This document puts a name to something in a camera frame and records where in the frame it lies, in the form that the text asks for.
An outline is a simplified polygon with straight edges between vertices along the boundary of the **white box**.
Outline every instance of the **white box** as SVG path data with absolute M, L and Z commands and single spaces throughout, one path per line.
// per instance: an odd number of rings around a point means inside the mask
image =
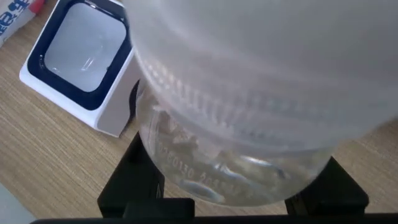
M 98 131 L 118 137 L 141 72 L 124 8 L 113 0 L 58 0 L 19 78 Z

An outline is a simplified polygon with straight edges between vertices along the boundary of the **water bottle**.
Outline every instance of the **water bottle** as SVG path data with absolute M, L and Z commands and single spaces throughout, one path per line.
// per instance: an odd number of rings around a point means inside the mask
M 207 202 L 289 198 L 398 110 L 398 1 L 125 1 L 159 170 Z

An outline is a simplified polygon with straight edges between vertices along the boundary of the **plastic bottle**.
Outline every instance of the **plastic bottle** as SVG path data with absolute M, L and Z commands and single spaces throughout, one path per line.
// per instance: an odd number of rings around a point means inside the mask
M 208 202 L 288 198 L 396 115 L 398 1 L 125 1 L 143 143 Z

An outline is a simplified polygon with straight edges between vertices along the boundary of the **wooden table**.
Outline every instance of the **wooden table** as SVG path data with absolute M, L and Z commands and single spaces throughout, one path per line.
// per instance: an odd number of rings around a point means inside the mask
M 92 130 L 19 81 L 19 70 L 55 1 L 0 49 L 0 182 L 37 218 L 98 217 L 96 198 L 133 139 Z M 371 197 L 368 212 L 398 211 L 398 122 L 342 144 L 337 160 Z M 167 197 L 184 197 L 166 183 Z M 197 215 L 285 213 L 283 203 L 224 208 L 197 202 Z

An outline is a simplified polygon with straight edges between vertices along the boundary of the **desk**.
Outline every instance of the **desk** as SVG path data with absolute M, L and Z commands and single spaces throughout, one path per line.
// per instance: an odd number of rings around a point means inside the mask
M 55 1 L 0 49 L 0 182 L 37 218 L 99 217 L 96 198 L 137 132 L 101 134 L 19 81 L 19 70 Z M 368 212 L 398 211 L 398 121 L 339 146 L 335 157 L 368 192 Z M 188 197 L 166 183 L 166 197 Z M 224 208 L 197 202 L 197 215 L 285 213 L 283 203 Z

